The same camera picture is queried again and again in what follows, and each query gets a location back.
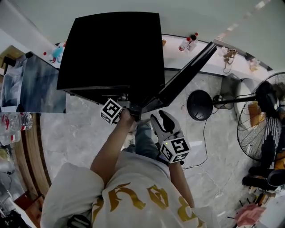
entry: electric fan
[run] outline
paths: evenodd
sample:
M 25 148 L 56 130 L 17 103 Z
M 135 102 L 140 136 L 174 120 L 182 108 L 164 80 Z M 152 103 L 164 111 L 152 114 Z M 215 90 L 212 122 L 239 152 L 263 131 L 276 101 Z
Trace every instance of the electric fan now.
M 213 105 L 245 102 L 237 126 L 237 139 L 243 152 L 268 166 L 285 157 L 285 72 L 263 81 L 244 98 L 213 102 L 202 90 L 192 92 L 187 101 L 190 116 L 198 121 L 210 117 Z

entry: fan base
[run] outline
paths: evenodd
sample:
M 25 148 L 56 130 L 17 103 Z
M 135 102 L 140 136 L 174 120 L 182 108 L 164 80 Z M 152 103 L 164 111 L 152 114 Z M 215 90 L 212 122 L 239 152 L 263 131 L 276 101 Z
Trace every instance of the fan base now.
M 210 95 L 203 90 L 192 92 L 187 100 L 187 110 L 194 120 L 204 121 L 208 119 L 213 111 Z

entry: black cable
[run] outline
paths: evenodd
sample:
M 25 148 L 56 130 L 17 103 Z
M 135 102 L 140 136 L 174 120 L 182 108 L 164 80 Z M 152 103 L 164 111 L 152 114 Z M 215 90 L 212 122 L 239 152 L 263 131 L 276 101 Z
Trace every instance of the black cable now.
M 12 183 L 12 178 L 10 177 L 10 175 L 12 174 L 11 172 L 0 172 L 0 173 L 6 173 L 8 175 L 8 177 L 10 178 L 10 184 L 9 184 L 9 188 L 7 189 L 7 191 L 10 190 L 11 188 L 11 183 Z
M 253 94 L 254 94 L 254 93 L 252 93 L 252 94 L 246 94 L 246 95 L 239 95 L 239 96 L 236 96 L 234 99 L 237 99 L 238 97 L 241 97 L 241 96 L 250 96 L 250 95 L 253 95 Z M 219 108 L 216 110 L 216 112 L 213 112 L 210 116 L 212 116 L 213 114 L 216 114 L 217 111 L 219 111 L 219 109 L 220 109 L 221 107 L 219 107 Z M 204 164 L 204 163 L 208 160 L 208 153 L 207 153 L 207 146 L 206 146 L 206 138 L 205 138 L 205 128 L 206 128 L 207 120 L 208 120 L 208 119 L 206 119 L 206 122 L 205 122 L 205 125 L 204 125 L 204 129 L 203 129 L 203 138 L 204 138 L 204 142 L 205 142 L 206 159 L 205 159 L 205 161 L 203 161 L 203 162 L 202 162 L 201 164 L 199 164 L 199 165 L 188 166 L 187 168 L 184 168 L 183 170 L 191 169 L 191 168 L 196 167 L 196 166 L 200 166 L 200 165 Z

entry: wrist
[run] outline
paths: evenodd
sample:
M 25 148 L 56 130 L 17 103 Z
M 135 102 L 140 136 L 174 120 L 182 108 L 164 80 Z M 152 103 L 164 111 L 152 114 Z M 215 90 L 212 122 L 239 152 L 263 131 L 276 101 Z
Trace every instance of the wrist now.
M 119 123 L 121 123 L 122 125 L 126 126 L 126 127 L 131 127 L 133 125 L 134 119 L 130 118 L 130 119 L 120 119 Z
M 180 162 L 169 163 L 169 168 L 181 167 Z

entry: plastic bottle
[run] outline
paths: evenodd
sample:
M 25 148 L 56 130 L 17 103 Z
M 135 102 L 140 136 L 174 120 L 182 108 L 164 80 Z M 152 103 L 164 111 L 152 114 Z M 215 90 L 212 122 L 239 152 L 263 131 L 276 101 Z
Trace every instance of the plastic bottle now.
M 30 113 L 3 113 L 0 117 L 0 135 L 7 135 L 18 130 L 29 130 L 33 125 Z
M 185 48 L 189 45 L 189 42 L 190 42 L 190 37 L 187 37 L 186 39 L 183 40 L 178 49 L 180 51 L 184 51 Z
M 30 113 L 10 113 L 8 116 L 11 131 L 29 130 L 33 125 L 33 117 Z
M 189 41 L 189 45 L 187 46 L 187 51 L 192 51 L 193 50 L 193 45 L 195 43 L 195 41 L 197 40 L 197 36 L 198 36 L 198 33 L 195 33 L 195 35 L 191 35 L 190 36 L 190 41 Z
M 15 131 L 12 134 L 5 134 L 5 135 L 0 135 L 0 142 L 2 145 L 6 146 L 11 143 L 16 143 L 20 141 L 21 139 L 21 132 L 20 131 Z

